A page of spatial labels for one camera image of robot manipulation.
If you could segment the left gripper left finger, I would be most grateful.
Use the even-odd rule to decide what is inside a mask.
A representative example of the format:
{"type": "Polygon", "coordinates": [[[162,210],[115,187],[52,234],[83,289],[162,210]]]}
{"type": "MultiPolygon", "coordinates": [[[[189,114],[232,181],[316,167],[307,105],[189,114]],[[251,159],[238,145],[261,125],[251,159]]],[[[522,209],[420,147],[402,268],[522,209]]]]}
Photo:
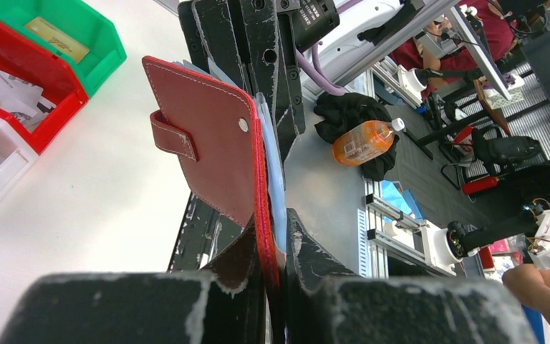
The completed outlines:
{"type": "Polygon", "coordinates": [[[257,343],[263,329],[248,226],[199,270],[43,276],[18,301],[0,343],[257,343]]]}

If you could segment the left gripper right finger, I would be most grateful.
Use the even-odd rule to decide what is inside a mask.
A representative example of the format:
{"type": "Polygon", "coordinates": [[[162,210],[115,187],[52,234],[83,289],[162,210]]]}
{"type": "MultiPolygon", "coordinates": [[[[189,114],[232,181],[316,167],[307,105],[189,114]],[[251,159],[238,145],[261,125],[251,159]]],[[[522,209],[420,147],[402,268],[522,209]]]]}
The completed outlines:
{"type": "Polygon", "coordinates": [[[517,300],[484,278],[369,279],[335,259],[288,209],[290,343],[535,343],[517,300]]]}

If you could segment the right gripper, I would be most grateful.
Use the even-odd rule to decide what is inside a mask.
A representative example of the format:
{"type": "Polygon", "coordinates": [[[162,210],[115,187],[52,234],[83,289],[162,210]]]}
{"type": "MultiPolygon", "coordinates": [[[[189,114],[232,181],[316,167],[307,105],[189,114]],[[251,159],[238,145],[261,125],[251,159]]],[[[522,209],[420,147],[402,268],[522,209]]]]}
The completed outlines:
{"type": "Polygon", "coordinates": [[[207,72],[211,59],[242,90],[263,94],[285,161],[306,129],[295,53],[339,25],[335,2],[181,1],[177,10],[191,62],[207,72]]]}

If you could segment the red leather card holder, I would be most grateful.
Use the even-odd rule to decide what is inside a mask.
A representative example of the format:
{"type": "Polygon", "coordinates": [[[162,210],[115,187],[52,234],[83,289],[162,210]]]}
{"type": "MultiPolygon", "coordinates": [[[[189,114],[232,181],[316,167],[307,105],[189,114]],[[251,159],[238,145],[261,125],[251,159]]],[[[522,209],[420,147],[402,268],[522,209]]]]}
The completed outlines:
{"type": "Polygon", "coordinates": [[[209,270],[232,297],[255,279],[269,302],[273,341],[284,343],[279,250],[254,99],[191,66],[150,56],[142,64],[159,107],[150,115],[155,146],[178,157],[195,196],[243,228],[209,270]]]}

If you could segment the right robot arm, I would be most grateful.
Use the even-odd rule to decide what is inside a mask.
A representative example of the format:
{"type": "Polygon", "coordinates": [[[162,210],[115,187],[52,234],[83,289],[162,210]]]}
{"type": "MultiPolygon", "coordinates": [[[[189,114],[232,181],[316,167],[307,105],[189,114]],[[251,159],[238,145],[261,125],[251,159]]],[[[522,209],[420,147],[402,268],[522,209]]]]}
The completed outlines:
{"type": "Polygon", "coordinates": [[[350,82],[453,1],[181,1],[192,62],[263,95],[284,160],[305,131],[302,100],[350,82]]]}

